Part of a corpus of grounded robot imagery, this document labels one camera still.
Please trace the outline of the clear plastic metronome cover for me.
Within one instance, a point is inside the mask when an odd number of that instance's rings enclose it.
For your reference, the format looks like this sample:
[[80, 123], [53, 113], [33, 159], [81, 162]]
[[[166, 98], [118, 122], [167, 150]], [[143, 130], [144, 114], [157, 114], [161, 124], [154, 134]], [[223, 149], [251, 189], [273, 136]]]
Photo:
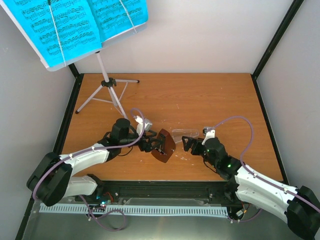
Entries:
[[186, 137], [191, 137], [191, 138], [195, 138], [199, 136], [199, 131], [197, 129], [194, 128], [190, 128], [190, 129], [173, 129], [171, 131], [171, 135], [172, 138], [174, 140], [174, 142], [176, 144], [182, 142], [182, 137], [186, 136]]

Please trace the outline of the brown wooden metronome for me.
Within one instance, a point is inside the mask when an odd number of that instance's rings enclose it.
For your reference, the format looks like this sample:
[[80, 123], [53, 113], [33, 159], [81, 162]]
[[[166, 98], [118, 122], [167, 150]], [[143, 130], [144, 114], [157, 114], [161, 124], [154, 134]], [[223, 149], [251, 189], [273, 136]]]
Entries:
[[159, 139], [155, 140], [162, 140], [162, 150], [163, 152], [158, 152], [156, 150], [151, 151], [151, 154], [154, 158], [162, 163], [167, 163], [169, 158], [172, 156], [174, 151], [176, 150], [176, 143], [174, 142], [171, 134], [165, 130], [161, 129], [158, 133]]

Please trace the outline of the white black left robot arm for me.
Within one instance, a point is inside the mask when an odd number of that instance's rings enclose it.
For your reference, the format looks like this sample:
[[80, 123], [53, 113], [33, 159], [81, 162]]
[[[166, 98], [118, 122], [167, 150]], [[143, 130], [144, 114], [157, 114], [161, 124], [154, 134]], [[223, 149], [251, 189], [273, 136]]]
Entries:
[[75, 175], [114, 159], [126, 147], [138, 146], [140, 151], [151, 152], [156, 159], [161, 159], [165, 154], [168, 133], [164, 129], [152, 131], [152, 123], [148, 119], [136, 116], [135, 121], [137, 127], [131, 126], [128, 119], [117, 119], [111, 131], [86, 149], [62, 155], [47, 153], [26, 183], [34, 199], [41, 200], [48, 207], [63, 198], [76, 195], [87, 195], [95, 202], [101, 200], [104, 188], [95, 175]]

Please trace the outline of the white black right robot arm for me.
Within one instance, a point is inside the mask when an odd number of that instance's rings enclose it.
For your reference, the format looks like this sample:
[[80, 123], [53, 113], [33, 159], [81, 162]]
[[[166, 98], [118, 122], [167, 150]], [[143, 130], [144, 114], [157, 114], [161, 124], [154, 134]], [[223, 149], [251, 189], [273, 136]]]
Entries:
[[182, 137], [184, 150], [201, 156], [224, 180], [225, 196], [265, 210], [284, 221], [304, 240], [313, 240], [320, 229], [320, 201], [307, 186], [284, 184], [260, 174], [229, 155], [217, 137]]

